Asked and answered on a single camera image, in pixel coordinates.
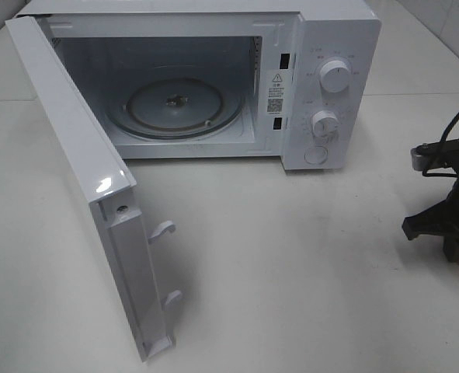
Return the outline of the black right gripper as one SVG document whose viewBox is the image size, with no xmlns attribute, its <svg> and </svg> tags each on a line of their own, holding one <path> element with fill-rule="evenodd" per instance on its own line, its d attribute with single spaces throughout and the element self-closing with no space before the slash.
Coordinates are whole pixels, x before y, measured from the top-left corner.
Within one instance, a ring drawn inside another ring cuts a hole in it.
<svg viewBox="0 0 459 373">
<path fill-rule="evenodd" d="M 446 199 L 406 217 L 402 230 L 409 240 L 420 235 L 443 237 L 443 253 L 449 262 L 455 263 L 459 260 L 459 138 L 446 142 L 441 152 L 437 152 L 437 148 L 437 143 L 412 148 L 412 168 L 415 171 L 451 168 L 456 174 L 454 185 Z"/>
</svg>

